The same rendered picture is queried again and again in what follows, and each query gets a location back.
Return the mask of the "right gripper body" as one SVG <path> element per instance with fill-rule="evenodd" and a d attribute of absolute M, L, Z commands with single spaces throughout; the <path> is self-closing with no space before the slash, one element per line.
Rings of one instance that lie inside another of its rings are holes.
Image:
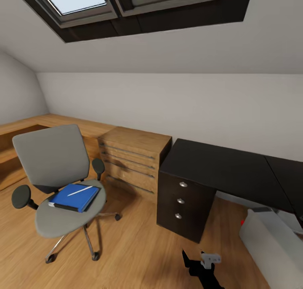
<path fill-rule="evenodd" d="M 203 265 L 201 265 L 201 261 L 190 262 L 189 274 L 190 276 L 198 276 L 199 280 L 202 283 L 203 288 L 205 289 L 206 283 L 211 279 L 216 279 L 214 275 L 215 264 L 211 264 L 211 269 L 205 269 Z"/>

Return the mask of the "folder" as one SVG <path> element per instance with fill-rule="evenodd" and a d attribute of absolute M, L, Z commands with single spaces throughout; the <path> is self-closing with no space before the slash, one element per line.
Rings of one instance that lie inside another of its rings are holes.
<path fill-rule="evenodd" d="M 98 191 L 99 189 L 95 187 L 68 184 L 48 204 L 49 206 L 82 213 Z"/>

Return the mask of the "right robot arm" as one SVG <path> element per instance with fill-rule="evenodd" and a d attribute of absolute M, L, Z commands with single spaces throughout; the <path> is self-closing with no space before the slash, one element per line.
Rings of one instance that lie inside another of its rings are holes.
<path fill-rule="evenodd" d="M 189 268 L 190 276 L 198 276 L 204 289 L 225 289 L 221 287 L 214 275 L 215 264 L 221 263 L 221 256 L 218 254 L 202 253 L 201 258 L 204 261 L 190 260 L 185 251 L 182 251 L 184 264 Z"/>

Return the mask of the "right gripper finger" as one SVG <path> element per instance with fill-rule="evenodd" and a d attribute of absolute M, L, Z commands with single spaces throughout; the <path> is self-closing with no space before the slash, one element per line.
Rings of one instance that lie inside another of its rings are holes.
<path fill-rule="evenodd" d="M 184 250 L 182 251 L 182 254 L 183 254 L 183 259 L 184 259 L 185 267 L 186 267 L 186 268 L 189 268 L 189 267 L 190 267 L 190 262 L 191 262 L 192 260 L 190 260 L 190 259 L 187 257 L 187 255 L 186 255 L 186 253 L 185 253 Z"/>

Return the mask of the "swivel chair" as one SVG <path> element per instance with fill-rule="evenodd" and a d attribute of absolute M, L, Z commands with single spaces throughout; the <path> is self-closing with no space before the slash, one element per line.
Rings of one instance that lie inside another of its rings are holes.
<path fill-rule="evenodd" d="M 99 252 L 93 251 L 87 233 L 87 223 L 94 217 L 115 214 L 117 221 L 121 217 L 117 212 L 100 213 L 107 203 L 106 190 L 100 182 L 101 174 L 105 171 L 101 159 L 92 160 L 97 180 L 84 180 L 89 176 L 90 159 L 78 125 L 60 125 L 19 134 L 14 136 L 12 141 L 30 183 L 46 194 L 54 192 L 40 205 L 35 204 L 31 199 L 31 190 L 28 185 L 17 187 L 11 196 L 12 204 L 16 209 L 29 206 L 36 210 L 35 227 L 39 235 L 44 238 L 62 236 L 45 257 L 45 262 L 53 262 L 55 258 L 53 252 L 70 232 L 80 227 L 84 230 L 92 260 L 98 261 Z M 48 203 L 68 184 L 99 189 L 84 212 L 49 206 Z"/>

